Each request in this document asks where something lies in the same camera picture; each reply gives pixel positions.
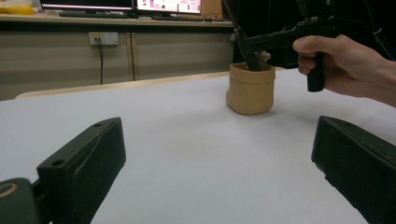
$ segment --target black plastic part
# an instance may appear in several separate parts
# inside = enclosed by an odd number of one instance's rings
[[[233,9],[230,5],[229,0],[222,0],[222,3],[228,12],[231,22],[233,23],[233,31],[235,33],[236,43],[239,46],[241,44],[241,41],[248,39],[248,36],[246,35],[242,27],[239,25],[238,19],[235,17],[235,14],[233,13]],[[244,57],[247,63],[247,68],[250,71],[257,72],[262,70],[262,67],[260,66],[260,62],[256,57],[255,52],[242,52],[242,56]]]
[[[0,223],[41,224],[30,182],[15,178],[0,183]]]
[[[323,91],[324,88],[324,69],[323,69],[323,53],[318,52],[315,57],[316,66],[306,77],[308,91]]]
[[[335,3],[332,0],[296,0],[300,14],[304,18],[332,15]]]
[[[35,205],[37,206],[41,223],[50,223],[52,221],[52,204],[48,193],[41,188],[40,179],[32,184],[35,194]]]
[[[120,118],[92,125],[38,167],[53,223],[90,223],[125,163]]]
[[[396,146],[322,116],[312,161],[369,223],[396,223]]]

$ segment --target monitor screen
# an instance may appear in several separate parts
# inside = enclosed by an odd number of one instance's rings
[[[146,13],[201,15],[202,0],[134,0],[134,9]]]
[[[81,11],[131,11],[133,0],[40,0],[43,9]]]

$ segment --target white tabletop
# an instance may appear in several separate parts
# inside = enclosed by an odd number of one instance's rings
[[[276,72],[275,105],[241,116],[227,77],[81,91],[0,103],[0,180],[37,165],[90,125],[121,117],[127,162],[92,223],[366,223],[311,161],[318,117],[396,144],[396,110],[306,90]]]

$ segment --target power outlet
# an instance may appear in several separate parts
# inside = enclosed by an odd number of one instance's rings
[[[97,45],[101,43],[102,45],[118,45],[119,44],[119,34],[118,33],[100,33],[100,32],[89,32],[91,45]]]

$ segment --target black cable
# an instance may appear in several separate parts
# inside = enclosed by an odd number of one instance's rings
[[[95,38],[96,44],[99,48],[99,56],[100,56],[100,84],[103,84],[103,45],[102,40],[100,38]]]
[[[236,20],[238,21],[239,20],[239,16],[241,15],[241,1],[242,0],[239,0],[238,1],[238,11],[236,11]]]
[[[353,23],[353,24],[355,24],[355,25],[361,26],[362,28],[364,28],[365,30],[367,30],[367,32],[370,32],[370,33],[373,32],[373,29],[372,29],[370,26],[366,25],[366,24],[365,24],[364,22],[362,22],[362,21],[357,21],[357,20],[355,20],[355,19],[343,18],[343,17],[334,17],[334,19],[335,19],[335,20],[338,20],[338,21],[347,21],[347,22]]]
[[[396,48],[389,42],[388,37],[384,34],[383,30],[381,29],[378,18],[375,15],[373,10],[373,5],[369,0],[363,0],[364,5],[366,5],[367,11],[369,13],[370,21],[373,26],[374,30],[374,37],[376,42],[378,42],[384,51],[388,54],[388,56],[393,60],[396,61]]]
[[[271,31],[271,7],[272,7],[272,0],[268,2],[268,17],[267,17],[267,33]]]

